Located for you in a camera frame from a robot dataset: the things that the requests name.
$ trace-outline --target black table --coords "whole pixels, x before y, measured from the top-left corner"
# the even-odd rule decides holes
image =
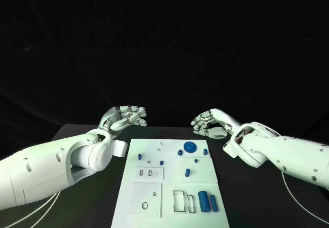
[[[96,126],[66,124],[53,140],[88,132]],[[259,168],[249,167],[239,158],[222,151],[228,139],[215,140],[192,133],[192,128],[128,127],[118,140],[144,139],[206,140],[215,165],[219,190],[232,228],[329,227],[300,208],[281,178],[281,172],[267,161]],[[125,158],[112,157],[105,170],[65,189],[36,227],[109,227],[124,173]],[[288,188],[301,205],[329,221],[329,202],[316,185],[285,176]],[[0,228],[29,214],[46,200],[0,211]],[[14,228],[30,227],[50,204]]]

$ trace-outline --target black background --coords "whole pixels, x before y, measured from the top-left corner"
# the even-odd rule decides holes
[[[0,1],[0,157],[112,106],[187,127],[219,108],[323,143],[327,4]]]

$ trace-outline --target white robotic arm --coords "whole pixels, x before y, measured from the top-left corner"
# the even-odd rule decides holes
[[[222,127],[207,129],[209,123]],[[241,125],[219,109],[203,112],[192,121],[193,132],[220,139],[231,134],[223,151],[252,167],[270,160],[283,173],[329,189],[329,147],[324,144],[280,136],[262,124]]]
[[[111,108],[86,134],[31,146],[0,161],[0,210],[52,196],[124,157],[127,143],[114,140],[130,125],[145,126],[145,109]]]

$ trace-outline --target blue round cap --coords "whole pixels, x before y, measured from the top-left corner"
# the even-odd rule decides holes
[[[196,145],[192,142],[184,142],[183,149],[187,153],[194,153],[196,151]]]

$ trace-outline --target blue cylinder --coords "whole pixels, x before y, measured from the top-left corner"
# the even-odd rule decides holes
[[[184,142],[183,149],[187,153],[194,153],[196,151],[196,145],[192,142]]]
[[[186,177],[190,176],[190,169],[186,169],[186,171],[184,171],[184,176],[186,176]]]
[[[212,209],[215,212],[218,212],[218,205],[216,205],[216,201],[215,201],[215,196],[210,195],[210,205],[212,205]]]
[[[209,212],[210,211],[210,205],[209,205],[206,191],[200,191],[197,193],[197,195],[199,195],[199,201],[200,201],[200,211],[202,212]]]

